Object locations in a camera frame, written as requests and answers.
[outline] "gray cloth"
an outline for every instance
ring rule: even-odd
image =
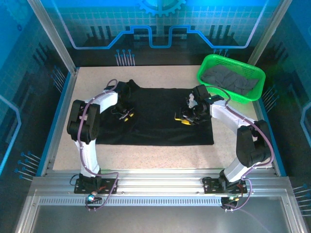
[[[259,79],[247,79],[223,65],[207,69],[201,76],[201,80],[244,96],[253,90],[259,81]]]

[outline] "green plastic basket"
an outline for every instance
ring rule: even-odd
[[[238,74],[243,75],[247,79],[259,79],[258,83],[253,88],[253,90],[248,92],[245,96],[225,89],[228,92],[228,94],[231,96],[232,100],[237,101],[239,103],[248,103],[250,101],[256,101],[261,97],[263,84],[266,79],[266,75],[261,69],[259,69],[258,67],[255,67],[255,66],[243,63],[243,62],[238,62],[236,60],[223,57],[223,56],[219,56],[216,54],[211,54],[204,58],[204,61],[202,62],[202,65],[197,74],[197,79],[199,83],[204,84],[205,86],[211,85],[211,84],[208,84],[202,81],[201,76],[203,75],[205,70],[211,67],[214,67],[216,65],[223,65],[227,67],[228,69],[234,72],[237,72]],[[226,94],[219,89],[209,87],[207,90],[208,92],[227,98]]]

